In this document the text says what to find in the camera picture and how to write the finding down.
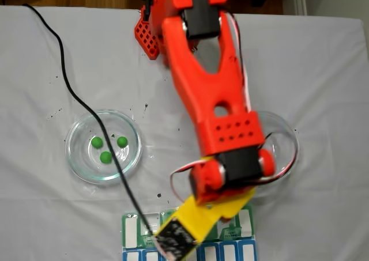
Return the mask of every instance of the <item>green candy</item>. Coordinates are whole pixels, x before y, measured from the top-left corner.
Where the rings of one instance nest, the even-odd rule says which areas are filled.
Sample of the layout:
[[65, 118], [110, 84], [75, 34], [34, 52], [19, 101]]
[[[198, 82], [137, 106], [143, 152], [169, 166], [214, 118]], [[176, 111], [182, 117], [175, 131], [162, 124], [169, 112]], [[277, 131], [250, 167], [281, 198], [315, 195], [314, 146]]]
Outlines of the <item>green candy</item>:
[[104, 164], [110, 164], [111, 163], [111, 153], [110, 152], [102, 152], [100, 155], [100, 160]]
[[128, 140], [124, 136], [121, 136], [116, 140], [116, 143], [119, 147], [126, 147], [128, 145]]
[[100, 137], [94, 137], [91, 140], [91, 145], [95, 149], [100, 149], [101, 147], [103, 147], [104, 143], [103, 143], [103, 140]]

